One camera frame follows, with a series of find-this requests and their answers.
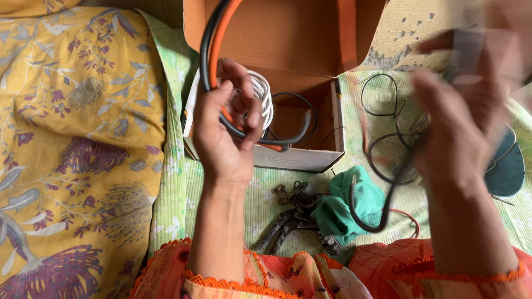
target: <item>box flap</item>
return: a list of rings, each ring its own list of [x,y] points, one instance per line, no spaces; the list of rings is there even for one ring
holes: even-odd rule
[[[200,48],[219,0],[184,0],[185,38]],[[333,78],[364,60],[386,0],[243,0],[220,57],[240,64]]]

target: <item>teal cloth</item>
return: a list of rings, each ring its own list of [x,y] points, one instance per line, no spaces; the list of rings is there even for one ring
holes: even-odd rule
[[[321,195],[316,209],[310,216],[316,221],[323,235],[334,235],[341,246],[359,235],[368,234],[360,228],[349,209],[349,192],[353,175],[356,175],[354,190],[355,212],[365,224],[376,227],[382,217],[384,192],[371,181],[362,166],[354,166],[337,174],[329,182],[329,194]]]

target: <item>open cardboard box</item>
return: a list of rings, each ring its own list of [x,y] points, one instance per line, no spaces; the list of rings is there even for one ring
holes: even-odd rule
[[[196,51],[218,2],[184,0],[185,38]],[[324,172],[344,155],[341,93],[335,78],[362,63],[385,4],[386,0],[242,1],[227,28],[220,57],[263,75],[272,94],[301,95],[318,113],[316,132],[288,151],[256,145],[256,166]],[[296,135],[308,109],[293,96],[274,98],[270,130],[282,139]],[[192,113],[186,108],[186,115]],[[185,124],[185,148],[196,159],[191,119]],[[312,119],[307,134],[314,126]]]

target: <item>yellow bedsheet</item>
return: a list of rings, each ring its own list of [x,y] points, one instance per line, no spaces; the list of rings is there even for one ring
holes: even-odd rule
[[[146,253],[161,62],[140,14],[77,3],[0,7],[0,298],[124,297]]]

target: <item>black pliers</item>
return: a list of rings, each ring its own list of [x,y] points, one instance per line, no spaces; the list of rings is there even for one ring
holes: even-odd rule
[[[318,225],[312,219],[308,218],[305,213],[298,211],[297,208],[293,208],[280,214],[275,225],[268,231],[255,250],[258,251],[266,247],[275,234],[281,230],[281,233],[277,237],[277,240],[269,253],[270,255],[277,254],[286,236],[295,229],[319,230]]]

